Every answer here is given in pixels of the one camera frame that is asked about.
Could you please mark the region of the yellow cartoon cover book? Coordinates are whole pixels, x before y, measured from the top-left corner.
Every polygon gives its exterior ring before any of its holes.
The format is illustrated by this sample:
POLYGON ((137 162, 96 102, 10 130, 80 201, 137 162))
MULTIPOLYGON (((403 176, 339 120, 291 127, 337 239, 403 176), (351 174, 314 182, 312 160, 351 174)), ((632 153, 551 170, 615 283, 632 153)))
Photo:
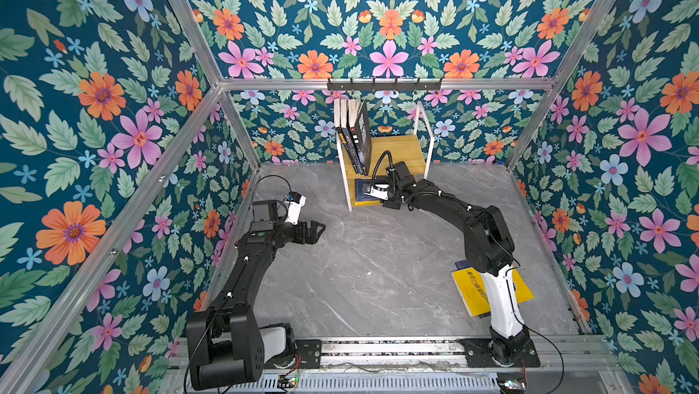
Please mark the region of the yellow cartoon cover book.
MULTIPOLYGON (((473 318, 488 316, 490 314, 490 304, 482 275, 473 267, 469 267, 463 270, 455 270, 451 273, 451 276, 469 315, 473 318)), ((513 280, 518 303, 535 299, 535 295, 517 270, 513 272, 513 280)))

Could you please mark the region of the navy book yellow label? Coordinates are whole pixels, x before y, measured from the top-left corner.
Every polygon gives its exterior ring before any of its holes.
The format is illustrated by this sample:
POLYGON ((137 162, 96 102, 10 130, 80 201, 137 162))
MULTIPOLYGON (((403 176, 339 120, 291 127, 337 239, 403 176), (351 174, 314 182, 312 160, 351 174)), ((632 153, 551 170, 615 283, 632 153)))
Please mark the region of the navy book yellow label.
POLYGON ((364 204, 379 204, 382 200, 371 195, 371 180, 370 179, 355 179, 354 181, 354 201, 357 205, 364 204))

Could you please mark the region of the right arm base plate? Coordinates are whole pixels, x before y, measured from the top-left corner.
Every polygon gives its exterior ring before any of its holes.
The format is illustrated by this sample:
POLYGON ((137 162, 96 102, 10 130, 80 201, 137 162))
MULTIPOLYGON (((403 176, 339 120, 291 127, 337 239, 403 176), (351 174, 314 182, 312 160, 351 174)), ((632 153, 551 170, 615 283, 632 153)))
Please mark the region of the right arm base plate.
POLYGON ((542 365, 533 342, 461 339, 469 368, 540 368, 542 365))

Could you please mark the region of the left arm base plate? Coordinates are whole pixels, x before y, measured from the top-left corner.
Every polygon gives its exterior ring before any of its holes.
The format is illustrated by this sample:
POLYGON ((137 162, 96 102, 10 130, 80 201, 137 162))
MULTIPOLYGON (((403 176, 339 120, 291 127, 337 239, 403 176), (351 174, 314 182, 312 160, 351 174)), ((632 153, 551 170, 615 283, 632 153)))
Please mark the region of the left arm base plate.
POLYGON ((320 339, 297 339, 293 352, 285 350, 265 364, 266 370, 318 370, 323 352, 320 339))

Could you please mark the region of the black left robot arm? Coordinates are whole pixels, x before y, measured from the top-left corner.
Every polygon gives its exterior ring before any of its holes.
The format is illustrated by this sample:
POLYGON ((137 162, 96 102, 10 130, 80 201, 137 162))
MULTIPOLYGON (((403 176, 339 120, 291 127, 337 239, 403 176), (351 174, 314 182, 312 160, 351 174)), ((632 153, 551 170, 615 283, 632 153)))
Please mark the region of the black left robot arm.
POLYGON ((218 297, 187 322, 189 375, 183 388, 210 390, 258 381, 266 365, 299 361, 288 323, 260 327, 254 304, 277 251, 289 243, 312 245, 326 226, 301 221, 306 198, 291 192, 284 201, 252 204, 249 230, 236 241, 238 257, 218 297))

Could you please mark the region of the black wolf cover book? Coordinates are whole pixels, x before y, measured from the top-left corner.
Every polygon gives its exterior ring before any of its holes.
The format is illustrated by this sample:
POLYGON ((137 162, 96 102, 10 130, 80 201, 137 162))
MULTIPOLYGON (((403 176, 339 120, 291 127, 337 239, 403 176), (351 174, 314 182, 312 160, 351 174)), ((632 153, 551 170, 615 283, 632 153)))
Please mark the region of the black wolf cover book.
POLYGON ((356 172, 368 176, 371 169, 371 126, 368 106, 361 99, 348 101, 347 128, 351 137, 356 172))

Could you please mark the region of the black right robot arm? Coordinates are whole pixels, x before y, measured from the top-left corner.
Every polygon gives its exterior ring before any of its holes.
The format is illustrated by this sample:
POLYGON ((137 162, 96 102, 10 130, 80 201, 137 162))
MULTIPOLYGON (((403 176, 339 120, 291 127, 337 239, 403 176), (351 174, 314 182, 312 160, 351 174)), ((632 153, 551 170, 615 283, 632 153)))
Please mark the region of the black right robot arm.
POLYGON ((427 179, 417 180, 404 162, 387 166, 385 208, 429 212, 455 226, 463 235, 465 257, 478 271, 491 314, 491 353, 500 366, 516 363, 531 343, 515 296, 514 243, 502 212, 458 199, 427 179))

